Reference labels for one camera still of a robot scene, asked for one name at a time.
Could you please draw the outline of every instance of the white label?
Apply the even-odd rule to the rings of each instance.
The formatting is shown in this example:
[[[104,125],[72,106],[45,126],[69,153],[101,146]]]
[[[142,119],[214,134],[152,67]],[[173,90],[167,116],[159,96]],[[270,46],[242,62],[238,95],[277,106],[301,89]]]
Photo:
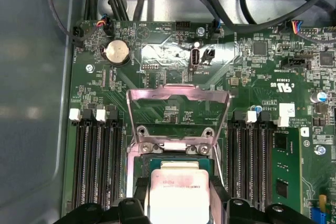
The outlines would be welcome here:
[[[333,135],[313,135],[313,144],[334,144]]]
[[[295,104],[294,103],[279,103],[279,116],[280,117],[295,117]]]

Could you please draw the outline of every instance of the chip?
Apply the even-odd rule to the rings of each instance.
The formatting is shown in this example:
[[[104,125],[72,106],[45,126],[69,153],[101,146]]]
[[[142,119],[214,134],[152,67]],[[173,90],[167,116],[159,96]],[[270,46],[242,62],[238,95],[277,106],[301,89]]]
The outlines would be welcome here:
[[[231,77],[230,78],[230,85],[231,86],[238,86],[239,85],[239,78],[238,77]]]
[[[282,133],[275,133],[274,144],[275,148],[287,150],[287,135]]]
[[[333,52],[320,52],[320,66],[333,67],[334,54]]]
[[[325,126],[327,123],[325,121],[325,119],[320,118],[320,126]]]
[[[283,196],[287,199],[288,196],[288,184],[277,179],[276,182],[276,192],[278,195]]]
[[[265,42],[254,42],[253,43],[253,54],[254,55],[266,55],[267,47]]]
[[[327,104],[323,104],[323,103],[315,104],[315,111],[318,114],[327,114],[328,108],[329,107]]]
[[[313,126],[320,126],[320,119],[319,118],[313,118]]]
[[[96,105],[94,103],[88,104],[88,109],[94,110],[96,108]]]

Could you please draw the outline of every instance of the screw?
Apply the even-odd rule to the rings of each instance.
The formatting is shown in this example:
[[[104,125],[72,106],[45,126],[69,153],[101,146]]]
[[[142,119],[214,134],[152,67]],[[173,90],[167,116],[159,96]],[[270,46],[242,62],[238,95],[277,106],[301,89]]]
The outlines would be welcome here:
[[[148,152],[151,151],[151,147],[148,146],[147,144],[143,144],[142,147],[141,147],[141,149],[142,149],[142,151],[143,151],[144,153],[148,153]]]
[[[327,152],[327,150],[325,149],[324,146],[322,146],[322,145],[317,145],[317,146],[315,147],[315,151],[314,151],[314,152],[316,153],[316,155],[324,155],[324,154]]]
[[[88,64],[88,65],[86,65],[85,70],[86,70],[87,73],[93,73],[94,70],[95,70],[95,67],[94,67],[94,65]]]
[[[198,148],[199,153],[206,155],[209,152],[209,147],[206,144],[202,144],[199,148]]]
[[[243,202],[240,200],[240,199],[235,199],[233,201],[234,204],[238,205],[238,206],[242,206],[243,205]]]
[[[198,36],[204,36],[205,35],[205,28],[204,27],[199,27],[196,30],[196,33],[197,33]]]
[[[273,206],[273,210],[274,210],[275,212],[283,212],[283,208],[280,207],[280,206]]]

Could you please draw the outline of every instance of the capacitor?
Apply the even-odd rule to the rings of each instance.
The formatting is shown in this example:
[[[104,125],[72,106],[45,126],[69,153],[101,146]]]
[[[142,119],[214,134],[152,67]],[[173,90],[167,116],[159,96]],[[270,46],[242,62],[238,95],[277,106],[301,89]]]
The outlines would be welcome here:
[[[259,115],[260,112],[262,111],[262,107],[259,106],[259,105],[257,105],[257,106],[255,106],[254,110],[255,110],[255,112],[257,112],[257,114]]]
[[[101,47],[100,52],[105,59],[116,67],[125,65],[131,59],[130,48],[123,40],[111,41],[107,47]]]
[[[325,102],[326,100],[327,94],[324,92],[315,92],[310,96],[310,101],[312,103]]]

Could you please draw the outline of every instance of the metal socket lever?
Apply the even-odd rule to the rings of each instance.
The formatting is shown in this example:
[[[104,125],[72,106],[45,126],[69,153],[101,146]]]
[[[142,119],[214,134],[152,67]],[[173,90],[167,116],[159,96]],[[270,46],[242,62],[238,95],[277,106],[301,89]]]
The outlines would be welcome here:
[[[134,121],[132,113],[132,103],[138,100],[167,100],[172,95],[184,95],[190,101],[211,101],[218,102],[226,105],[222,114],[219,117],[219,123],[214,126],[214,133],[211,135],[202,136],[184,136],[182,138],[169,138],[168,136],[154,136],[146,134],[141,129],[141,125],[137,125]],[[137,144],[140,143],[152,143],[158,145],[164,145],[165,143],[179,141],[180,144],[185,145],[198,145],[198,144],[210,144],[215,146],[217,140],[223,128],[226,115],[230,106],[231,95],[228,91],[209,91],[202,90],[199,86],[192,84],[166,84],[159,86],[157,89],[130,89],[126,93],[127,106],[130,114],[132,132]]]

